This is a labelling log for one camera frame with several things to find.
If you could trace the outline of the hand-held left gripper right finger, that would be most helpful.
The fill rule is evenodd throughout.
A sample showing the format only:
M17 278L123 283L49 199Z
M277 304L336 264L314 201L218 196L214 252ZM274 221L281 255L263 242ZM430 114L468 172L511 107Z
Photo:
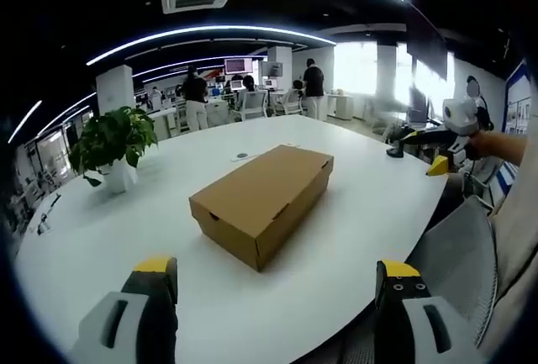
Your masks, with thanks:
M377 263L374 324L376 363L474 363L466 320L433 296L412 266Z

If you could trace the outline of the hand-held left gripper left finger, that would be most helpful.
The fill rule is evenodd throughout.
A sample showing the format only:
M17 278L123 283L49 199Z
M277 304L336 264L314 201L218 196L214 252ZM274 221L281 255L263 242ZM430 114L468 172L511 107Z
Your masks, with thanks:
M118 292L106 294L81 320L71 363L174 363L177 259L142 261Z

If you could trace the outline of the person's right hand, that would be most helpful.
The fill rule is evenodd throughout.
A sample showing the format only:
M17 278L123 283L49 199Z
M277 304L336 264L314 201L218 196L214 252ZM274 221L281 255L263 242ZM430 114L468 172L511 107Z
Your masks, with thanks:
M467 159L477 161L488 156L488 135L484 131L478 131L468 138L465 146Z

